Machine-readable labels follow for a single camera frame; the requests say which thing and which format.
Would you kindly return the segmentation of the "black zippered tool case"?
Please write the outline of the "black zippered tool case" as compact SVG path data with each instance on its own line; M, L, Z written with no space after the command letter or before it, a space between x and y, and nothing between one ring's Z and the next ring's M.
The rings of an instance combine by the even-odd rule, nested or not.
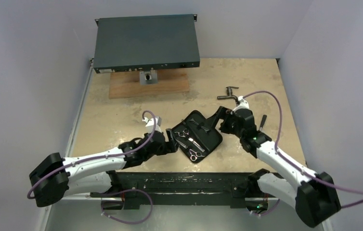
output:
M188 120L190 118L194 118L197 122L201 123L200 126L195 125ZM206 125L206 118L202 115L201 112L198 110L193 110L186 118L184 118L180 123L178 123L176 126L172 128L172 131L174 132L175 138L177 139L177 143L180 146L181 151L190 159L189 149L193 149L196 152L201 152L198 150L197 147L195 147L189 140L186 138L179 137L175 132L181 132L184 129L189 130L189 134L198 142L198 144L205 150L204 152L201 152L202 154L205 154L206 157L209 156L214 150L218 148L218 146L222 143L223 137L222 135L215 129L215 128L209 128L211 131L209 133L206 133L204 130L201 129L201 126L205 126L206 128L209 128L208 125ZM191 161L194 164L197 164L201 162L204 158L198 158L196 161Z

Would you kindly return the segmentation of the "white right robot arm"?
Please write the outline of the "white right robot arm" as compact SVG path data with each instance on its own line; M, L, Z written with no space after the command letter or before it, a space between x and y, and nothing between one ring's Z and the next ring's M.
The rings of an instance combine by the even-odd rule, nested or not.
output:
M329 187L332 177L316 173L283 152L277 143L258 130L251 110L235 111L219 107L205 125L214 128L222 120L220 132L235 135L243 149L271 166L280 177L265 173L248 182L248 191L259 196L263 192L276 196L296 211L300 220L314 228L341 210L336 189Z

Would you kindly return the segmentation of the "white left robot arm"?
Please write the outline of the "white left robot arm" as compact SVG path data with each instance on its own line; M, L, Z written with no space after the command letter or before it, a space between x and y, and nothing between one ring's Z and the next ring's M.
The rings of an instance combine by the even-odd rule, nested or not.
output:
M177 152L179 144L172 130L145 133L142 138L123 142L110 150L82 157L62 157L52 153L29 174L27 198L37 207L46 207L74 194L91 192L117 196L121 184L109 173L140 166L153 156Z

